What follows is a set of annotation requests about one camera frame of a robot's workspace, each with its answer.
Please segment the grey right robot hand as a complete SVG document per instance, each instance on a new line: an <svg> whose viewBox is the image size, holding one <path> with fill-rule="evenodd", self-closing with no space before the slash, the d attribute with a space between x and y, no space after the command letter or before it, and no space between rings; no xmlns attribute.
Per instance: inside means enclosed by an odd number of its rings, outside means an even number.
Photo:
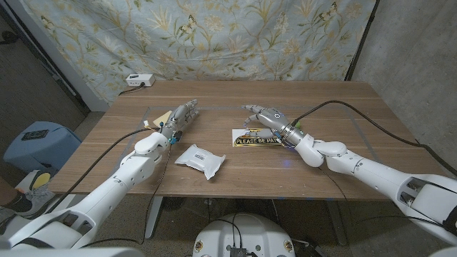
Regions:
<svg viewBox="0 0 457 257"><path fill-rule="evenodd" d="M260 131L250 132L249 136L251 137L277 137L286 144L293 146L298 145L305 138L304 132L292 125L283 113L274 108L266 108L259 105L245 105L242 108L253 113L244 121L243 126L247 126L251 121L259 121L267 126L267 128L263 128Z"/></svg>

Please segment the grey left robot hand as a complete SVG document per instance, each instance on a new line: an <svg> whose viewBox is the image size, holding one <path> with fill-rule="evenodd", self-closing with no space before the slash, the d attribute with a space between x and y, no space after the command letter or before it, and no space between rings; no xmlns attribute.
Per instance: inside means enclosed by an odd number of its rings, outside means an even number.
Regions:
<svg viewBox="0 0 457 257"><path fill-rule="evenodd" d="M197 104L198 100L193 99L172 111L160 133L170 141L180 141L186 127L199 113Z"/></svg>

